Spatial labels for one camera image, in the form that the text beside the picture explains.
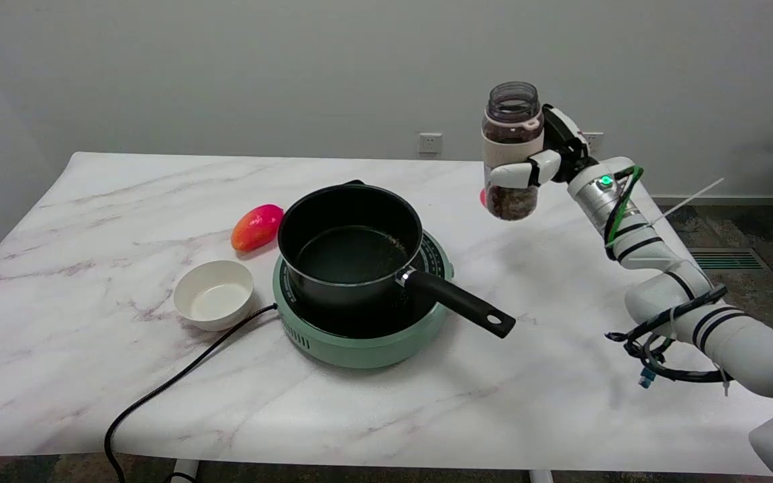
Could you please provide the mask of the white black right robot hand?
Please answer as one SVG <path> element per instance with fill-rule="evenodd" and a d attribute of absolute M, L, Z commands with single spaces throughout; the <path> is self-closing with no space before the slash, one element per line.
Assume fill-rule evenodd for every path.
<path fill-rule="evenodd" d="M 545 120 L 545 150 L 518 163 L 493 168 L 490 174 L 493 186 L 530 189 L 550 181 L 569 183 L 577 174 L 599 164 L 570 116 L 550 104 L 543 104 L 541 114 Z"/>

